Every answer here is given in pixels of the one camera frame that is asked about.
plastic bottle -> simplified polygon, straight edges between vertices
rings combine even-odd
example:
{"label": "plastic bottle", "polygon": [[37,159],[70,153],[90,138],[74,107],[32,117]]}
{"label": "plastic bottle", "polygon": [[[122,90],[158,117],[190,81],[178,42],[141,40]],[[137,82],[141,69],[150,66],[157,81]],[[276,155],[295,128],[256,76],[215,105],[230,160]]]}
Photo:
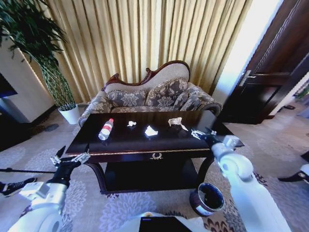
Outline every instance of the plastic bottle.
{"label": "plastic bottle", "polygon": [[98,134],[98,138],[100,140],[107,140],[108,136],[110,135],[111,133],[111,130],[112,130],[112,126],[113,126],[113,122],[114,122],[114,119],[110,118],[110,120],[108,120],[102,130],[100,131],[100,133]]}

floral carpet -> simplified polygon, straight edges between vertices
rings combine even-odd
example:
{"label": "floral carpet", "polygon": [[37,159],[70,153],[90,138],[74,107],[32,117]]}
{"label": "floral carpet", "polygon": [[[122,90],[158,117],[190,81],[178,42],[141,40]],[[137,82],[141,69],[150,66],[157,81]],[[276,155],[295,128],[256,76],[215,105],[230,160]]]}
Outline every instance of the floral carpet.
{"label": "floral carpet", "polygon": [[[272,120],[259,125],[227,124],[227,127],[245,144],[240,154],[248,157],[255,176],[273,196],[289,226],[294,232],[309,231],[309,185],[305,182],[284,183],[277,177],[290,176],[305,164],[300,155],[309,150],[309,119],[296,116],[302,110],[283,109]],[[50,161],[63,145],[70,145],[79,128],[68,124],[54,111],[49,118],[33,129],[33,137],[19,145],[0,152],[0,168],[54,171]],[[203,159],[193,159],[198,169]],[[46,181],[51,174],[0,173],[0,181],[17,182],[31,176]],[[206,182],[213,183],[223,193],[223,210],[204,217],[204,226],[212,232],[243,232],[242,220],[230,195],[229,183],[220,174],[216,164],[207,172]],[[165,215],[195,218],[189,196],[192,189],[137,192],[101,195],[95,174],[88,166],[75,169],[67,191],[63,211],[63,232],[112,232],[126,220],[146,211]],[[0,197],[0,231],[7,231],[22,215],[29,202],[16,194]]]}

potted plant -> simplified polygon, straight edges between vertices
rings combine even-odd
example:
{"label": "potted plant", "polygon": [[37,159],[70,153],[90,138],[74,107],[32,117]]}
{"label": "potted plant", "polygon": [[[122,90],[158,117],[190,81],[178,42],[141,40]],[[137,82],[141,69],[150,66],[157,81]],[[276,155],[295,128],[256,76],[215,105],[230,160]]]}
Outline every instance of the potted plant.
{"label": "potted plant", "polygon": [[39,64],[59,112],[70,124],[76,124],[79,111],[54,56],[54,52],[62,51],[55,42],[66,41],[64,31],[46,17],[36,3],[36,0],[0,0],[0,45],[3,38],[10,39],[13,45],[9,49],[13,55],[19,48],[30,56],[30,62],[33,59]]}

sneaker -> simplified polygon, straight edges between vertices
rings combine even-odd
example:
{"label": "sneaker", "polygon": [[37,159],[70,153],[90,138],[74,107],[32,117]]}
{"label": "sneaker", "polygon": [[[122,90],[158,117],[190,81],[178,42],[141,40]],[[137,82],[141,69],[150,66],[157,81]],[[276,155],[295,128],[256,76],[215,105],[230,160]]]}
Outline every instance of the sneaker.
{"label": "sneaker", "polygon": [[36,182],[37,178],[29,178],[27,180],[17,182],[17,183],[9,183],[4,186],[2,193],[6,197],[10,197],[17,193],[18,190],[22,189],[26,184]]}

drawer handle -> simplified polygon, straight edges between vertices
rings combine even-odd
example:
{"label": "drawer handle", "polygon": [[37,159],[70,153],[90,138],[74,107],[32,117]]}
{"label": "drawer handle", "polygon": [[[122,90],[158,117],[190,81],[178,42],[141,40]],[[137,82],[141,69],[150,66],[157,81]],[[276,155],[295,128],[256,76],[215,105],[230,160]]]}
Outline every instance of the drawer handle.
{"label": "drawer handle", "polygon": [[162,154],[161,153],[159,153],[159,156],[158,157],[156,157],[155,156],[155,153],[153,153],[153,156],[150,158],[151,160],[160,160],[160,159],[163,159],[163,157],[162,157]]}

